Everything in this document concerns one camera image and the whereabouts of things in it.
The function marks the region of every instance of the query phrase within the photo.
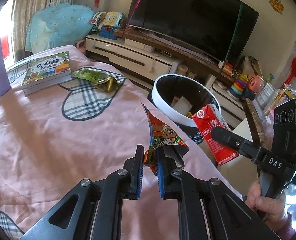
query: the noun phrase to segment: book cover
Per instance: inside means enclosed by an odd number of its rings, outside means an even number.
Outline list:
[[[57,75],[62,76],[65,72],[71,72],[68,51],[42,57],[30,64],[22,86],[27,87],[36,83],[41,83],[48,79],[56,78],[55,76]]]

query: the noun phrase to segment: trash bin rim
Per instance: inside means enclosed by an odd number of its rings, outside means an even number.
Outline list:
[[[218,102],[218,100],[216,99],[216,97],[214,96],[213,93],[210,92],[210,90],[208,88],[206,88],[204,85],[200,84],[199,82],[197,82],[196,80],[193,80],[192,78],[188,78],[186,76],[182,76],[182,75],[178,75],[178,74],[165,74],[165,75],[161,75],[159,76],[156,80],[155,83],[153,84],[153,88],[151,91],[151,97],[152,97],[152,101],[154,102],[154,104],[156,105],[156,107],[163,112],[168,118],[170,118],[172,121],[177,122],[179,124],[183,124],[189,127],[196,127],[197,125],[195,124],[195,122],[191,119],[188,118],[180,113],[178,113],[176,110],[174,110],[170,105],[168,105],[160,96],[160,94],[158,93],[157,90],[157,82],[159,79],[161,79],[162,77],[165,76],[178,76],[181,78],[187,78],[192,80],[193,82],[196,82],[198,85],[202,86],[206,91],[208,91],[211,96],[213,96],[213,98],[216,100],[216,103],[219,106],[219,112],[221,113],[221,107],[220,104]]]

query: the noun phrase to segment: cartoon character print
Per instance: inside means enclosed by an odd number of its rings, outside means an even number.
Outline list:
[[[180,141],[178,134],[167,125],[159,125],[155,123],[152,126],[152,130],[157,133],[162,132],[162,135],[155,135],[153,137],[152,145],[154,149],[161,145],[174,144],[175,142]]]
[[[30,76],[26,76],[25,80],[33,79],[38,75],[38,73],[32,73]]]

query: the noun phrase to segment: human hand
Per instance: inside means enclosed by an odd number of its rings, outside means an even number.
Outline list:
[[[261,210],[269,214],[265,223],[275,232],[279,231],[288,221],[286,196],[283,192],[279,199],[261,196],[260,179],[252,184],[245,204],[254,212]]]

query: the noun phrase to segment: pink string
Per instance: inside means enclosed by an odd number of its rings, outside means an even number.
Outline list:
[[[136,9],[138,8],[140,2],[141,2],[141,0],[138,0],[138,1],[136,2],[136,5],[134,6],[134,9],[133,9],[133,11],[132,11],[132,13],[131,13],[131,16],[128,18],[127,23],[126,23],[126,26],[125,26],[125,28],[124,28],[124,30],[123,30],[123,32],[122,32],[122,37],[124,36],[125,31],[126,31],[128,25],[129,25],[129,22],[130,22],[131,18],[133,17],[133,15],[134,15]]]

